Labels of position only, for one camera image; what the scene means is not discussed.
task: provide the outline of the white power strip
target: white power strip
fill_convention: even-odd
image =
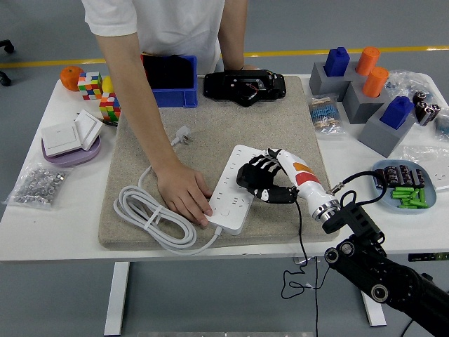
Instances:
[[[261,150],[237,145],[210,198],[209,204],[213,215],[206,217],[211,225],[222,227],[228,234],[240,234],[254,199],[254,196],[245,188],[237,185],[237,173],[244,164],[259,154],[262,154]]]

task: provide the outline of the chair wheel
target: chair wheel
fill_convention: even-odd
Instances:
[[[5,52],[7,52],[8,54],[11,54],[13,51],[14,51],[14,46],[12,44],[5,46]]]
[[[0,84],[2,86],[10,86],[11,80],[6,76],[4,72],[0,72]]]

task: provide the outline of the colorful block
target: colorful block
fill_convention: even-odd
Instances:
[[[78,78],[78,89],[84,100],[99,100],[102,97],[102,78],[99,72],[82,72]]]
[[[115,93],[103,93],[100,101],[100,111],[107,121],[118,121],[121,108]]]

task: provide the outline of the gray floor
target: gray floor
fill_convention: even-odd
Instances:
[[[250,1],[246,51],[363,48],[373,45],[449,45],[446,0]],[[83,22],[80,1],[0,1],[0,63],[101,58]],[[379,65],[431,76],[449,101],[449,51],[383,53]],[[284,74],[310,73],[325,55],[252,58],[247,62]],[[3,70],[0,87],[0,199],[14,186],[46,103],[63,66]],[[84,65],[107,73],[105,65]],[[435,276],[449,289],[447,262],[400,263]],[[135,263],[130,271],[123,336],[140,331],[313,331],[312,291],[282,300],[282,272],[290,259]],[[320,264],[323,274],[325,265]],[[0,336],[101,336],[112,263],[0,265]],[[314,268],[298,277],[314,281]],[[319,291],[320,336],[399,336],[408,318],[385,308],[387,327],[369,328],[359,292],[335,272]],[[406,336],[428,336],[412,325]]]

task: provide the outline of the black cable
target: black cable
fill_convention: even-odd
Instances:
[[[316,337],[318,337],[318,259],[315,258],[315,334]]]
[[[412,325],[413,322],[414,322],[413,319],[411,319],[411,320],[408,322],[407,326],[404,328],[404,330],[403,330],[402,333],[401,333],[401,337],[404,337],[404,336],[405,336],[405,334],[406,334],[408,328],[410,328],[410,325]]]
[[[306,267],[309,264],[309,259],[307,257],[307,253],[305,251],[304,244],[302,242],[302,215],[301,215],[301,208],[300,208],[300,205],[298,204],[297,201],[295,203],[296,203],[296,207],[298,209],[298,213],[299,213],[299,216],[300,216],[300,228],[299,228],[299,233],[298,234],[300,236],[300,245],[301,245],[302,253],[304,254],[305,264],[304,265],[300,265],[300,271],[299,272],[290,272],[289,270],[284,270],[284,272],[283,272],[283,287],[282,287],[282,291],[281,291],[281,297],[284,300],[289,300],[289,299],[291,299],[293,297],[301,295],[302,293],[304,293],[305,289],[319,290],[323,286],[324,280],[326,279],[326,275],[328,274],[329,269],[330,269],[330,267],[328,266],[328,269],[326,270],[326,273],[323,276],[323,280],[321,281],[320,286],[318,286],[318,283],[315,285],[315,287],[312,287],[312,286],[304,286],[304,285],[302,285],[301,283],[298,283],[298,282],[288,282],[288,285],[289,285],[290,288],[298,288],[298,289],[300,289],[300,292],[298,292],[298,293],[296,293],[296,294],[294,294],[292,296],[288,296],[288,297],[284,296],[283,292],[286,289],[286,285],[287,285],[287,283],[286,283],[286,275],[287,275],[287,273],[290,274],[290,275],[305,274],[306,272],[302,268]]]
[[[376,197],[374,199],[356,202],[356,205],[358,205],[358,206],[363,206],[363,205],[373,204],[375,202],[378,202],[379,200],[381,200],[381,198],[383,198],[385,193],[387,193],[387,182],[386,182],[385,178],[382,177],[377,172],[374,172],[374,171],[362,171],[362,172],[355,173],[352,176],[349,176],[348,178],[344,179],[342,181],[342,184],[346,185],[347,183],[353,181],[354,179],[360,178],[360,177],[363,177],[363,176],[372,176],[374,178],[377,178],[381,182],[381,184],[382,184],[382,192],[380,193],[380,195],[378,197]],[[343,203],[342,203],[343,199],[350,193],[352,193],[354,195],[353,201],[355,202],[357,193],[355,191],[353,191],[353,190],[350,190],[350,191],[346,192],[342,196],[342,199],[340,200],[340,204],[342,206],[343,206]]]

